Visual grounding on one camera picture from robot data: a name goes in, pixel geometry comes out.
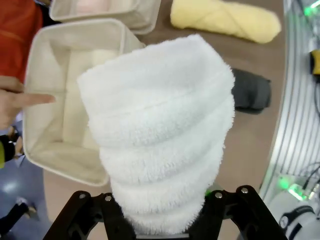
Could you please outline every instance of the table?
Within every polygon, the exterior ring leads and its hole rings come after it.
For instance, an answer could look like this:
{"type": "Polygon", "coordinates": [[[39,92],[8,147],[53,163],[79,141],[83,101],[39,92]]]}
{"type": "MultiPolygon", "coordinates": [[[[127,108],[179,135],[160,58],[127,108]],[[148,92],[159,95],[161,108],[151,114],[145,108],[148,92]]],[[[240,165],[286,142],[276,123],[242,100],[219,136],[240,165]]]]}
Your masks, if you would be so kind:
{"type": "MultiPolygon", "coordinates": [[[[276,12],[284,28],[284,7],[282,0],[238,0],[238,2],[260,6],[276,12]]],[[[155,29],[138,38],[145,44],[156,44],[199,33],[222,56],[227,64],[262,75],[271,80],[271,106],[259,115],[237,112],[232,129],[226,140],[224,158],[216,182],[225,190],[234,192],[238,186],[249,184],[257,191],[263,181],[269,164],[269,152],[273,147],[273,136],[281,106],[285,82],[285,31],[270,43],[257,44],[232,36],[175,29],[170,24],[172,0],[162,0],[155,29]]],[[[110,191],[110,186],[95,188],[72,182],[53,173],[44,171],[44,190],[49,219],[57,217],[73,192],[84,190],[93,196],[110,191]]],[[[233,240],[238,229],[225,221],[220,231],[220,240],[233,240]]],[[[91,240],[106,239],[105,230],[99,224],[90,235],[91,240]]]]}

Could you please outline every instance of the blue floor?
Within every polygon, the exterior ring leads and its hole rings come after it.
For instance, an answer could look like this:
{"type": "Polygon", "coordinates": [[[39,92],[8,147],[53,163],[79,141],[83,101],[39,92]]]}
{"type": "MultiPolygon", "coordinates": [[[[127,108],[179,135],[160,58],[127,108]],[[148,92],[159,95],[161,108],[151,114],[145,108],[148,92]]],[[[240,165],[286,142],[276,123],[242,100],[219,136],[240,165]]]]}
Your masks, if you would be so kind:
{"type": "Polygon", "coordinates": [[[0,218],[7,215],[18,197],[34,204],[38,219],[23,216],[1,240],[42,240],[51,225],[47,216],[43,171],[27,159],[20,167],[12,160],[0,169],[0,218]]]}

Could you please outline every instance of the red sleeve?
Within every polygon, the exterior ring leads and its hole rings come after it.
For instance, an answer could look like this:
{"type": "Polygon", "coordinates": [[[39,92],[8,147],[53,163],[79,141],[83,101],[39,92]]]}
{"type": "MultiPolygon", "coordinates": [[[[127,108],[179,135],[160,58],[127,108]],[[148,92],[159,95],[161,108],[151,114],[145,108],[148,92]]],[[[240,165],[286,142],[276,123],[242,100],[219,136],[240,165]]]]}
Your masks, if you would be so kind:
{"type": "Polygon", "coordinates": [[[0,0],[0,76],[24,82],[30,46],[42,21],[33,0],[0,0]]]}

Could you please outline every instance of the fabric storage bin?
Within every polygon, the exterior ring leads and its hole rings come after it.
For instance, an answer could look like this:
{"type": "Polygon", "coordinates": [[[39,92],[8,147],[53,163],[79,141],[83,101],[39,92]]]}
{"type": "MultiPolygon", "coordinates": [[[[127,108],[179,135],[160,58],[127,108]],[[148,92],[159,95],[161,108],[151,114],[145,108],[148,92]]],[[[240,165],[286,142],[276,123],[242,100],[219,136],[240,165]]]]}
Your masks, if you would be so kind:
{"type": "Polygon", "coordinates": [[[25,91],[51,94],[56,102],[24,111],[23,145],[30,162],[90,186],[108,182],[88,128],[77,77],[143,46],[115,19],[58,24],[38,32],[29,54],[25,91]]]}
{"type": "Polygon", "coordinates": [[[50,17],[58,22],[114,18],[122,21],[133,33],[140,35],[147,34],[155,28],[161,3],[161,0],[102,0],[109,1],[108,10],[100,13],[77,14],[78,1],[53,0],[50,17]]]}

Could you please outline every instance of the fluffy fabric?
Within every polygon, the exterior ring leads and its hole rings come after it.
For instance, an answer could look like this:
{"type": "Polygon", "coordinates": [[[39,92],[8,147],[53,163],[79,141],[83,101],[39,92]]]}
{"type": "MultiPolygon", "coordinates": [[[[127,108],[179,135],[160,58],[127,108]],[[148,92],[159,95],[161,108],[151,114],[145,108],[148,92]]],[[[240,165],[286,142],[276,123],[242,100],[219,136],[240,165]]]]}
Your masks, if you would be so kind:
{"type": "Polygon", "coordinates": [[[281,31],[274,12],[222,0],[174,0],[170,18],[172,25],[179,29],[234,35],[261,44],[270,42],[281,31]]]}
{"type": "Polygon", "coordinates": [[[214,182],[234,77],[199,35],[151,45],[78,78],[112,193],[140,234],[183,232],[214,182]]]}

